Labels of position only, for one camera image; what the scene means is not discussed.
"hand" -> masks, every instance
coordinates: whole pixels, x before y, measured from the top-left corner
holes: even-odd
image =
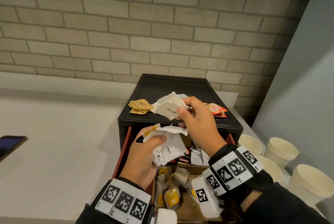
[[[153,150],[167,140],[166,136],[155,136],[150,138],[147,142],[137,143],[142,133],[152,127],[146,127],[141,129],[139,134],[133,141],[127,161],[120,174],[120,177],[124,177],[146,190],[146,188],[153,181],[158,167],[153,163]]]
[[[218,133],[212,112],[194,96],[186,97],[183,101],[193,110],[187,111],[182,107],[177,109],[177,113],[180,115],[177,119],[183,120],[179,126],[186,127],[196,146],[201,147],[212,157],[227,144]]]

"stack of paper cups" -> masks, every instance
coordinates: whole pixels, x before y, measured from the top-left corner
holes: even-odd
[[[261,142],[249,135],[241,135],[238,146],[244,146],[254,156],[260,155],[263,150]]]
[[[278,167],[284,168],[299,154],[298,149],[290,142],[281,138],[270,138],[264,157],[272,160]]]
[[[287,189],[312,206],[334,194],[334,182],[320,170],[299,164],[287,185]]]
[[[283,179],[283,173],[281,169],[271,160],[263,156],[255,156],[259,160],[263,169],[272,177],[274,182],[280,182]]]

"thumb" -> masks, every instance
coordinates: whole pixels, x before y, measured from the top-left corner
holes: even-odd
[[[191,123],[194,121],[194,117],[191,115],[190,112],[188,112],[185,108],[179,107],[177,109],[177,113],[180,115],[180,118],[187,124]]]
[[[159,135],[150,138],[147,142],[145,142],[145,148],[148,152],[153,151],[157,146],[164,144],[167,140],[167,137],[164,135]]]

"phone screen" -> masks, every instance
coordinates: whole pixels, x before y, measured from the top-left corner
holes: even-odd
[[[15,145],[19,142],[23,141],[26,137],[25,136],[3,136],[0,138],[0,159],[1,157],[11,150]]]

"smartphone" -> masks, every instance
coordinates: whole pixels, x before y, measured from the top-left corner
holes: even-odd
[[[5,135],[0,138],[0,162],[27,140],[26,136]]]

